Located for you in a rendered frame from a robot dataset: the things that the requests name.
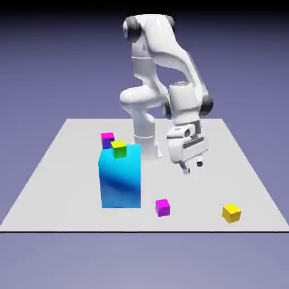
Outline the small yellow cube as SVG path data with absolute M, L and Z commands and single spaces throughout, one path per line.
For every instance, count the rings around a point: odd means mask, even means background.
M 222 217 L 228 223 L 237 222 L 240 220 L 242 210 L 235 204 L 227 204 L 223 206 Z

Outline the small lime green cube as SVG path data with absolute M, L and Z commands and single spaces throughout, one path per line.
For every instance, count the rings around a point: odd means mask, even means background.
M 115 159 L 126 157 L 126 143 L 123 140 L 112 141 L 111 147 Z

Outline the small magenta cube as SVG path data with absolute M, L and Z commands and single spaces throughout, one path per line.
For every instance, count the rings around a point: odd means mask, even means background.
M 156 200 L 155 209 L 158 217 L 170 215 L 170 204 L 167 199 Z
M 101 141 L 102 141 L 102 149 L 110 149 L 111 142 L 115 140 L 115 136 L 112 132 L 109 133 L 101 133 L 100 134 Z

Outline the large cyan box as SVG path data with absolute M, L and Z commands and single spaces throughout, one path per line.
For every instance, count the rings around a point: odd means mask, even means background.
M 104 149 L 98 161 L 103 208 L 141 207 L 141 146 L 126 146 L 126 156 L 116 159 L 113 149 Z

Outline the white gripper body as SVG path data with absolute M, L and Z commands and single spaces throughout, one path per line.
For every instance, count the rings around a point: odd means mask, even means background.
M 173 163 L 185 163 L 208 150 L 208 140 L 199 138 L 171 138 L 168 139 L 169 156 Z

